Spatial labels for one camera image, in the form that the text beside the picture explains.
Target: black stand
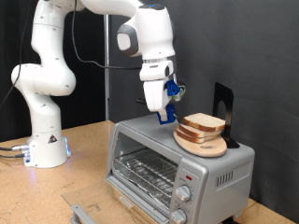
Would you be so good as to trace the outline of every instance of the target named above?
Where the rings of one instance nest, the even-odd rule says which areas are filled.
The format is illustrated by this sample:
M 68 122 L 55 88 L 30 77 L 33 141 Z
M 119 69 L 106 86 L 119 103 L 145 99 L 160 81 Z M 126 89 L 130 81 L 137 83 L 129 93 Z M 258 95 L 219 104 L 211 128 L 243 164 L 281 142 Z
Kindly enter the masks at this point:
M 232 113 L 233 113 L 233 101 L 234 94 L 231 89 L 216 82 L 215 94 L 214 94 L 214 105 L 213 105 L 213 116 L 217 117 L 219 103 L 223 101 L 226 108 L 225 113 L 225 128 L 222 137 L 224 138 L 228 148 L 238 148 L 240 145 L 231 138 L 231 127 L 232 127 Z

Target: wooden plate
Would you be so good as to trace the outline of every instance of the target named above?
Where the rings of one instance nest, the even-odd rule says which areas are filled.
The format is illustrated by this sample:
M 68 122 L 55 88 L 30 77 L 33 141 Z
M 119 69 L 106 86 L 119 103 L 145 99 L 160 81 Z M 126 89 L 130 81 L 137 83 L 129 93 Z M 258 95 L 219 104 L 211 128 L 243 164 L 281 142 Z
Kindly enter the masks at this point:
M 189 142 L 177 135 L 178 126 L 174 129 L 174 137 L 177 143 L 185 150 L 201 157 L 219 157 L 226 152 L 226 143 L 221 136 L 198 144 Z

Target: cable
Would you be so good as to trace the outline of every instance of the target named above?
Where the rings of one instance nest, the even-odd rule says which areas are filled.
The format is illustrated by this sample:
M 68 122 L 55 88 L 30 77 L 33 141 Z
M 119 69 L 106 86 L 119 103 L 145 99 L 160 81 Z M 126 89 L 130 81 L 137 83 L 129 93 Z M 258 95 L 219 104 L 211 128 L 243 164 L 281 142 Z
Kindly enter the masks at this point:
M 18 154 L 18 155 L 15 155 L 15 156 L 0 155 L 0 157 L 3 157 L 3 158 L 23 158 L 23 157 L 25 157 L 25 155 L 24 154 Z
M 8 91 L 6 97 L 4 98 L 4 100 L 2 101 L 1 105 L 0 105 L 0 111 L 1 111 L 1 108 L 4 104 L 4 102 L 7 100 L 8 96 L 10 95 L 11 91 L 13 90 L 13 88 L 15 87 L 15 85 L 17 84 L 17 81 L 19 80 L 19 77 L 20 77 L 20 73 L 21 73 L 21 50 L 22 50 L 22 44 L 23 44 L 23 41 L 24 41 L 24 36 L 25 36 L 25 32 L 26 32 L 26 29 L 27 29 L 27 24 L 28 24 L 28 18 L 29 18 L 29 11 L 30 11 L 30 6 L 31 6 L 31 1 L 32 0 L 29 0 L 29 4 L 28 4 L 28 11 L 27 11 L 27 17 L 26 17 L 26 22 L 25 22 L 25 27 L 22 31 L 22 34 L 21 34 L 21 45 L 20 45 L 20 67 L 19 67 L 19 74 L 17 76 L 17 79 L 15 80 L 15 82 L 13 83 L 12 87 L 10 88 L 10 90 Z
M 77 48 L 76 48 L 76 44 L 75 44 L 74 27 L 75 27 L 76 9 L 77 9 L 77 0 L 75 0 L 75 10 L 74 10 L 74 14 L 73 14 L 72 38 L 73 38 L 74 49 L 75 49 L 75 52 L 76 52 L 76 55 L 77 55 L 77 58 L 78 58 L 79 61 L 81 61 L 82 63 L 95 63 L 97 66 L 99 66 L 101 68 L 124 69 L 124 70 L 138 70 L 138 69 L 141 69 L 141 67 L 126 68 L 126 67 L 118 67 L 118 66 L 103 66 L 102 64 L 99 64 L 98 62 L 95 62 L 95 61 L 84 61 L 84 60 L 82 60 L 78 56 L 78 52 L 77 52 Z
M 2 150 L 2 151 L 12 151 L 12 148 L 10 148 L 10 147 L 0 147 L 0 150 Z

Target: black curtain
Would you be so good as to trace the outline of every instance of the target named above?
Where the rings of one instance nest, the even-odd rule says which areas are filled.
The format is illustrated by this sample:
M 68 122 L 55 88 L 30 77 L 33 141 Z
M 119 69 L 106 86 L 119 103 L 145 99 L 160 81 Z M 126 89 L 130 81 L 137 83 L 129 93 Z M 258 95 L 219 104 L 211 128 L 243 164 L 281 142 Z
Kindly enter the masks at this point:
M 12 69 L 19 64 L 21 33 L 29 0 L 0 1 L 0 102 L 11 87 Z M 40 63 L 31 47 L 33 18 L 37 0 L 31 4 L 25 33 L 22 63 Z M 64 57 L 74 72 L 77 86 L 70 96 L 52 97 L 62 111 L 63 129 L 105 119 L 105 71 L 94 64 L 80 63 L 71 36 L 73 13 L 65 19 Z M 78 54 L 84 60 L 104 63 L 104 17 L 88 10 L 76 16 L 75 37 Z M 14 89 L 0 111 L 0 142 L 31 135 L 29 109 L 21 93 Z
M 144 0 L 145 3 L 157 3 Z M 180 117 L 212 114 L 215 82 L 235 94 L 232 137 L 256 152 L 250 195 L 299 222 L 299 2 L 161 0 L 177 27 L 178 79 L 187 85 Z M 140 65 L 119 52 L 112 17 L 111 63 Z M 111 71 L 114 122 L 148 115 L 138 71 Z

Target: toast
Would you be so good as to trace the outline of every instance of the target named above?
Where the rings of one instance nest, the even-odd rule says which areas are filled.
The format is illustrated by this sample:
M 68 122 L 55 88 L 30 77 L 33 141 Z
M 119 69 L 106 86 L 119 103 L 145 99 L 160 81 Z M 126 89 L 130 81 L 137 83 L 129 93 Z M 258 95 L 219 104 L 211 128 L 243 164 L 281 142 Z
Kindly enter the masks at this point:
M 196 138 L 203 138 L 208 137 L 212 135 L 219 135 L 222 131 L 216 131 L 216 132 L 203 132 L 198 129 L 195 129 L 191 126 L 185 125 L 185 124 L 179 124 L 178 129 L 184 133 L 186 133 L 189 136 L 196 137 Z
M 198 113 L 184 117 L 183 122 L 195 129 L 204 132 L 222 131 L 225 128 L 225 120 L 206 114 Z
M 205 141 L 211 140 L 211 139 L 219 136 L 219 135 L 210 135 L 210 136 L 206 136 L 206 137 L 196 138 L 196 137 L 187 135 L 186 133 L 182 132 L 180 129 L 177 129 L 177 135 L 179 137 L 181 137 L 189 142 L 193 142 L 193 143 L 204 143 Z

